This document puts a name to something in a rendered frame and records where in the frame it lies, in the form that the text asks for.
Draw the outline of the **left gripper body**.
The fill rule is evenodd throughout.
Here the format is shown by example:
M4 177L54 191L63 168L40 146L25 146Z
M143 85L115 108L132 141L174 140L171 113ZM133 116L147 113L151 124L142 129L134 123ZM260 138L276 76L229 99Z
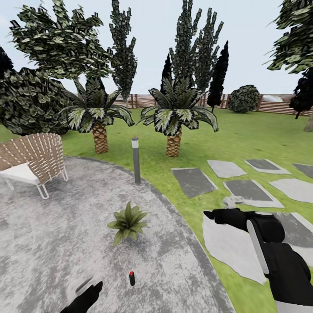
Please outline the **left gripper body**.
M78 296L70 305L78 305L81 313L86 313L99 298L94 285L91 285L82 295Z

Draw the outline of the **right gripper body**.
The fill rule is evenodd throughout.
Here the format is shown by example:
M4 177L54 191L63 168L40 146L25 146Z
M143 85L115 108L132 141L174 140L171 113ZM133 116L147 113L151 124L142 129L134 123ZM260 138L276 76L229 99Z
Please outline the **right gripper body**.
M217 224L222 224L222 223L226 223L228 225L234 226L238 229L241 229L240 227L237 227L234 219L235 219L235 215L239 212L243 212L240 211L239 208L236 209L220 209L220 210L214 210L214 218L213 220L215 221L215 223Z

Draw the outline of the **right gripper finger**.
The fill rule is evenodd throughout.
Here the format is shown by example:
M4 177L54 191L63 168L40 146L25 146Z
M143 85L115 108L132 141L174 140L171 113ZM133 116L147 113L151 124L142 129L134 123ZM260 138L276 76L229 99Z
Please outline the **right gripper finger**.
M219 209L214 209L214 210L219 210ZM210 219L210 220L213 220L213 218L215 217L214 216L214 210L212 211L204 211L204 214Z

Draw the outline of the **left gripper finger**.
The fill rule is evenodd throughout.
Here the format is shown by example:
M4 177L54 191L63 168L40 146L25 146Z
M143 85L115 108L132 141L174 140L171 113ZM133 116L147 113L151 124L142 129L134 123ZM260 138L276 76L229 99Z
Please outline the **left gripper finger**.
M100 281L100 282L94 287L95 290L96 290L96 292L97 292L97 294L101 291L102 285L103 285L103 282Z

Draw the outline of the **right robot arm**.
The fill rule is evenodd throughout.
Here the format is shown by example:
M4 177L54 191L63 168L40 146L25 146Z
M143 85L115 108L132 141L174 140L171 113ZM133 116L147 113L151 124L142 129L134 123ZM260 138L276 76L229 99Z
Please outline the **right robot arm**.
M223 209L204 211L217 224L226 223L249 233L261 269L275 300L277 313L313 313L313 285L309 266L285 239L285 231L271 212L240 211L241 196L223 199Z

